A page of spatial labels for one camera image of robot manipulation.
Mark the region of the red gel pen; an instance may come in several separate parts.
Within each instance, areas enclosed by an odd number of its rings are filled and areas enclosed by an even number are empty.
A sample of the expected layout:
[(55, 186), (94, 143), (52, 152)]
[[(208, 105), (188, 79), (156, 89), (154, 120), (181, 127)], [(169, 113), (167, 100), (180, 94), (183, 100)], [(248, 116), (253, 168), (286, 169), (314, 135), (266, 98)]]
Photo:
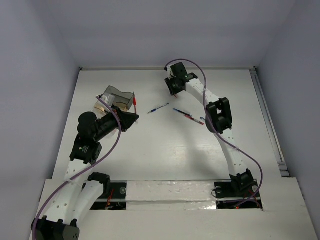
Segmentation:
[(135, 92), (133, 92), (133, 106), (134, 106), (134, 113), (137, 115), (137, 100), (136, 100), (136, 95)]

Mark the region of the long red pen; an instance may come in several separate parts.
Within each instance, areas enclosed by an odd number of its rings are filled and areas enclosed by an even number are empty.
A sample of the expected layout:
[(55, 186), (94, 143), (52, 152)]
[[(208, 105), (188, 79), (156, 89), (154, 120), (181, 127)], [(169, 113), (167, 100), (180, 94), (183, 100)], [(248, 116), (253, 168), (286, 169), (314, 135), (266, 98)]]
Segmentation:
[(191, 117), (191, 116), (185, 115), (185, 117), (186, 117), (187, 119), (190, 119), (191, 121), (197, 123), (197, 124), (200, 124), (200, 125), (202, 125), (202, 126), (204, 125), (204, 122), (202, 122), (202, 121), (200, 121), (200, 120), (197, 120), (197, 119), (195, 119), (195, 118), (193, 118), (193, 117)]

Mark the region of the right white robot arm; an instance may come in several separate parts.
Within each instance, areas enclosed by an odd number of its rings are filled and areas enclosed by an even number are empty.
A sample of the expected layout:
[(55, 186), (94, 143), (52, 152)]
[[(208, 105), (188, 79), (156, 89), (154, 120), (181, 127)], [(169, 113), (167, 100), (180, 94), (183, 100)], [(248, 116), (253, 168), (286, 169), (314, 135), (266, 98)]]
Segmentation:
[(217, 193), (222, 195), (220, 198), (226, 198), (228, 192), (231, 193), (232, 198), (253, 198), (257, 194), (252, 189), (255, 180), (241, 157), (243, 153), (235, 143), (232, 132), (233, 118), (228, 98), (218, 97), (207, 89), (207, 77), (202, 69), (200, 72), (204, 82), (201, 82), (193, 72), (188, 73), (182, 62), (174, 64), (171, 61), (165, 65), (164, 70), (168, 74), (165, 83), (172, 96), (185, 91), (203, 105), (206, 127), (219, 142), (230, 176), (227, 187), (216, 185), (216, 189), (219, 190)]

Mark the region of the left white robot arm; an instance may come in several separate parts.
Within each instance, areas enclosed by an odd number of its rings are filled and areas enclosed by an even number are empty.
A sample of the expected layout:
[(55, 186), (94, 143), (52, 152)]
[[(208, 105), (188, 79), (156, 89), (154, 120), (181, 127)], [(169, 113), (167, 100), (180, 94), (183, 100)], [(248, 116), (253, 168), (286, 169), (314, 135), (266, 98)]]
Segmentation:
[(95, 172), (102, 151), (100, 140), (114, 130), (126, 132), (139, 115), (112, 106), (102, 118), (85, 112), (78, 118), (77, 136), (63, 184), (46, 200), (32, 222), (34, 240), (77, 240), (80, 224), (98, 198), (112, 195), (108, 174)]

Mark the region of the blue ballpoint pen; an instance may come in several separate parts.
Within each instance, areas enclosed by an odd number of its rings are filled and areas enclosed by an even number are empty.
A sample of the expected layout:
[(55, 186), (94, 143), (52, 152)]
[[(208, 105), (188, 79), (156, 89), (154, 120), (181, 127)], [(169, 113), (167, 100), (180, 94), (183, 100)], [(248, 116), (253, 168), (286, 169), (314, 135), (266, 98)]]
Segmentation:
[(156, 112), (157, 110), (159, 110), (159, 109), (161, 109), (161, 108), (163, 108), (163, 107), (168, 106), (169, 104), (170, 104), (170, 103), (169, 103), (169, 102), (167, 102), (167, 103), (166, 103), (166, 104), (164, 104), (164, 105), (161, 105), (161, 106), (159, 106), (159, 107), (156, 107), (156, 108), (154, 108), (154, 109), (150, 110), (147, 114), (154, 113), (154, 112)]

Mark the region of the blue gel pen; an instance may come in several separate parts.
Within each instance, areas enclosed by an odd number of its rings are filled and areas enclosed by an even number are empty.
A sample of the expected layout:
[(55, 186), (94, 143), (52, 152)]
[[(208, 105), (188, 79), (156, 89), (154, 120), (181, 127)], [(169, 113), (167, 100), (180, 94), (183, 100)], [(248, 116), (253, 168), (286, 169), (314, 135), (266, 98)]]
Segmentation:
[(173, 108), (173, 110), (176, 111), (176, 112), (178, 112), (178, 113), (180, 113), (180, 114), (183, 114), (183, 115), (185, 115), (185, 116), (187, 116), (187, 117), (192, 117), (192, 115), (190, 115), (189, 113), (186, 113), (186, 112), (181, 111), (181, 110), (179, 110), (179, 109)]

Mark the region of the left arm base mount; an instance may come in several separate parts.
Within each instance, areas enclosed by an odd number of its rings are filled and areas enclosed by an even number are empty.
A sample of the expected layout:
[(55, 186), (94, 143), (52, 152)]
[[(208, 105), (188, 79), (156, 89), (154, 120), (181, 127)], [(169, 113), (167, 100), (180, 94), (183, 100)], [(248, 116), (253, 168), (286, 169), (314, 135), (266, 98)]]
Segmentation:
[(122, 211), (127, 209), (127, 182), (112, 181), (108, 196), (99, 197), (91, 210)]

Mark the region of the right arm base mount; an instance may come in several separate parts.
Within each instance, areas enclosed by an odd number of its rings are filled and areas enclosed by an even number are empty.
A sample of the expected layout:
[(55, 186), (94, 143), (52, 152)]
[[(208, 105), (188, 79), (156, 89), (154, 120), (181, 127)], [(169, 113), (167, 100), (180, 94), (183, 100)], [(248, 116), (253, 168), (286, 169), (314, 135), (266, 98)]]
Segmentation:
[(229, 181), (217, 181), (211, 195), (217, 199), (218, 209), (262, 209), (258, 182), (249, 169), (230, 176)]

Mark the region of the aluminium side rail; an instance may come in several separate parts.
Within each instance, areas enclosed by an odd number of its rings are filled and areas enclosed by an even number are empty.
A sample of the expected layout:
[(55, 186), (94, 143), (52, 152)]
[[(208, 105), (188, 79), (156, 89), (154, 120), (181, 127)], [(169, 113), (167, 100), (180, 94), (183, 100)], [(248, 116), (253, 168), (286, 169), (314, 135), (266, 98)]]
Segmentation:
[(258, 72), (257, 69), (255, 67), (251, 68), (249, 70), (251, 79), (252, 79), (252, 83), (258, 98), (258, 102), (262, 111), (262, 115), (263, 115), (263, 119), (267, 128), (267, 132), (268, 132), (268, 136), (272, 145), (272, 149), (275, 155), (275, 159), (281, 174), (282, 178), (290, 178), (290, 172), (288, 169), (288, 166), (286, 164), (284, 155), (282, 153), (282, 148), (280, 145), (280, 142), (278, 140), (277, 134), (276, 134), (276, 130), (267, 106), (267, 102), (262, 90), (262, 86), (260, 83), (260, 79), (258, 76)]

